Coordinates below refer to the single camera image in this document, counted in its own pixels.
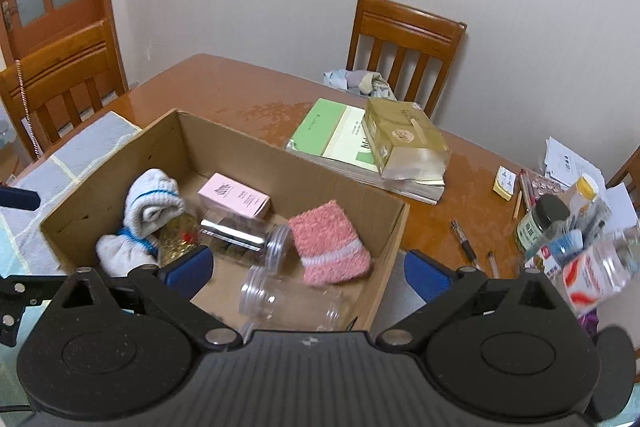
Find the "rolled white towel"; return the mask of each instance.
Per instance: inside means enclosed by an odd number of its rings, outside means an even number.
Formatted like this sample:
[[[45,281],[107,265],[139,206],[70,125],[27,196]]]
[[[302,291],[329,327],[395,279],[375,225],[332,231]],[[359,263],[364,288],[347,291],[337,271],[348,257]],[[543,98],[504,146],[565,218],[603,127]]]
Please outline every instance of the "rolled white towel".
[[[164,227],[184,211],[178,184],[160,169],[149,169],[133,182],[127,194],[123,224],[139,238]]]
[[[138,239],[128,229],[118,235],[103,235],[95,245],[102,268],[109,277],[124,277],[141,264],[158,264],[158,240],[153,237]]]

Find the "round sticker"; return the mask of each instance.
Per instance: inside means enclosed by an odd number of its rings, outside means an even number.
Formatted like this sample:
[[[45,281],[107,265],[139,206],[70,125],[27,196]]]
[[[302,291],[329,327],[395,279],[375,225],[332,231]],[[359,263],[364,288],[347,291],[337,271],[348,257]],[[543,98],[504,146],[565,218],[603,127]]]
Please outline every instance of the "round sticker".
[[[391,133],[394,138],[400,140],[401,142],[411,143],[414,141],[414,134],[411,131],[405,131],[404,129],[396,129]]]

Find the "door handle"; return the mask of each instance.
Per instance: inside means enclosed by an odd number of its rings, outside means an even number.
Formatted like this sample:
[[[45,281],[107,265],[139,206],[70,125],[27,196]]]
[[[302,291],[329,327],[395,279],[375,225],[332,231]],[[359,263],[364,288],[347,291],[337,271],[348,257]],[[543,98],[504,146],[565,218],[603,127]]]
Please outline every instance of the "door handle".
[[[8,32],[14,29],[14,25],[11,22],[11,16],[17,13],[17,6],[11,6],[8,1],[2,1],[2,18],[4,19],[4,26]]]

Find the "screw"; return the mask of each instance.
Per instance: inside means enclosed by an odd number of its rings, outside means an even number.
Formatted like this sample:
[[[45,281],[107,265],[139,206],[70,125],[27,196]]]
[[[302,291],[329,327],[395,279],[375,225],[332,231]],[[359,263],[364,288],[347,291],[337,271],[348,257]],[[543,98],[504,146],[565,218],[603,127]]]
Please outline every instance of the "screw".
[[[224,344],[231,344],[236,339],[236,332],[228,328],[216,328],[215,330],[207,331],[204,338],[209,344],[223,346]]]
[[[389,346],[405,346],[413,339],[413,335],[405,330],[386,330],[382,333],[382,340]]]

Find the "brown tabletop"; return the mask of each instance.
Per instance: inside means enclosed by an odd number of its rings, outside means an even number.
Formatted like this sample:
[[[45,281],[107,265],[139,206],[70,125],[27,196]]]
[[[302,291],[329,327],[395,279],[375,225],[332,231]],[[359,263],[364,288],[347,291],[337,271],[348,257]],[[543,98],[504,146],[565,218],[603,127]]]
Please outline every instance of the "brown tabletop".
[[[195,55],[111,102],[47,154],[59,149],[104,111],[115,111],[145,127],[172,108],[284,147],[318,98],[364,107],[362,98],[290,74],[228,58]],[[487,273],[490,268],[486,254],[492,250],[500,275],[513,277],[517,254],[513,240],[514,198],[503,200],[493,186],[500,165],[513,172],[520,168],[458,136],[443,134],[452,152],[444,176],[444,195],[435,205],[405,198],[411,210],[402,247],[418,248],[451,268],[468,264],[450,229],[449,223],[456,219]]]

